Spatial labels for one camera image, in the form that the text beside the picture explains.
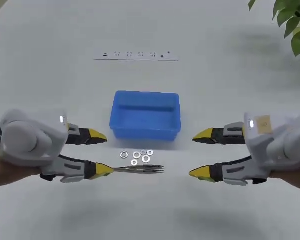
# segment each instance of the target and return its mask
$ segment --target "flat washer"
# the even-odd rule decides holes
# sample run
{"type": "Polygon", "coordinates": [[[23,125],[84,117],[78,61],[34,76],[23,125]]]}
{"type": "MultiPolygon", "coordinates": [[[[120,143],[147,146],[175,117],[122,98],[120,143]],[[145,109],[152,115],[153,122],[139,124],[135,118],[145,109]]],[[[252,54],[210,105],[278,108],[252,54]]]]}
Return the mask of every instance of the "flat washer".
{"type": "Polygon", "coordinates": [[[153,150],[148,150],[148,151],[146,151],[146,154],[148,156],[152,156],[154,154],[154,151],[153,150]]]}
{"type": "Polygon", "coordinates": [[[131,161],[131,165],[132,166],[137,166],[138,165],[138,160],[136,160],[136,159],[133,159],[132,161],[131,161]]]}
{"type": "Polygon", "coordinates": [[[141,158],[141,153],[139,151],[135,151],[132,156],[134,159],[139,159],[141,158]]]}
{"type": "Polygon", "coordinates": [[[145,164],[150,162],[150,157],[148,155],[144,155],[142,156],[142,162],[144,162],[145,164]]]}
{"type": "Polygon", "coordinates": [[[129,156],[129,154],[127,151],[122,151],[120,153],[120,158],[122,158],[122,159],[126,159],[128,156],[129,156]]]}

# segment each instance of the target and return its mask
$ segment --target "blue plastic bin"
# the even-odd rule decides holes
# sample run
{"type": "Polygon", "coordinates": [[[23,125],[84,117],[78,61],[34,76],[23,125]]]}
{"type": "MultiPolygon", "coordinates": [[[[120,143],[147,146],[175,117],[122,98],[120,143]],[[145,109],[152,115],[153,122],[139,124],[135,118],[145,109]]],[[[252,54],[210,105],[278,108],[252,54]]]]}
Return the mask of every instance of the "blue plastic bin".
{"type": "Polygon", "coordinates": [[[110,128],[118,139],[174,141],[181,130],[179,95],[117,91],[110,128]]]}

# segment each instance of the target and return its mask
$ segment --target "white table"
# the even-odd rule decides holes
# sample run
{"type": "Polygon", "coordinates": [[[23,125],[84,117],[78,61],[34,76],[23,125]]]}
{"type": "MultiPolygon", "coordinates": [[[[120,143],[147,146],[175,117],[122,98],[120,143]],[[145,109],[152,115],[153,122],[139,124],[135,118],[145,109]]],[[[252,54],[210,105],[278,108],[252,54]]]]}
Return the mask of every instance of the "white table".
{"type": "Polygon", "coordinates": [[[64,107],[109,142],[64,154],[128,166],[122,150],[153,148],[166,173],[118,173],[77,184],[39,177],[0,187],[0,240],[300,240],[300,190],[270,179],[236,187],[188,172],[248,155],[192,142],[247,110],[300,111],[300,57],[272,22],[273,1],[10,0],[0,11],[0,117],[64,107]],[[98,51],[173,51],[178,62],[94,61],[98,51]],[[172,144],[133,145],[109,129],[117,90],[174,92],[172,144]]]}

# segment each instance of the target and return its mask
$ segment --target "power outlet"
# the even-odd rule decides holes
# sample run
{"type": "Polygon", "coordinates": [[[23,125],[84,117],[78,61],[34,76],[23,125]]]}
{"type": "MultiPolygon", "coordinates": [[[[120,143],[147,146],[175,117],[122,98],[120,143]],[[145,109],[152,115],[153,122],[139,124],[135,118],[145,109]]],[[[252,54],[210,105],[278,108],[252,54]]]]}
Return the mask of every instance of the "power outlet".
{"type": "Polygon", "coordinates": [[[178,61],[179,59],[170,51],[166,52],[132,52],[114,51],[97,54],[94,60],[118,60],[118,61],[178,61]]]}

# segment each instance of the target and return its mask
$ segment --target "yellow label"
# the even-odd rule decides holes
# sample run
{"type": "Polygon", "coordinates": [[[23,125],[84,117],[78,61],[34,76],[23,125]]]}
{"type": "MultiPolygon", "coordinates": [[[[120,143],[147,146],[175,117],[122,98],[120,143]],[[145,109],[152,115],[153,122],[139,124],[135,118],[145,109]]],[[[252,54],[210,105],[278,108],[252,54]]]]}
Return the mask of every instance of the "yellow label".
{"type": "Polygon", "coordinates": [[[256,118],[256,127],[258,134],[272,134],[271,120],[269,115],[256,118]]]}

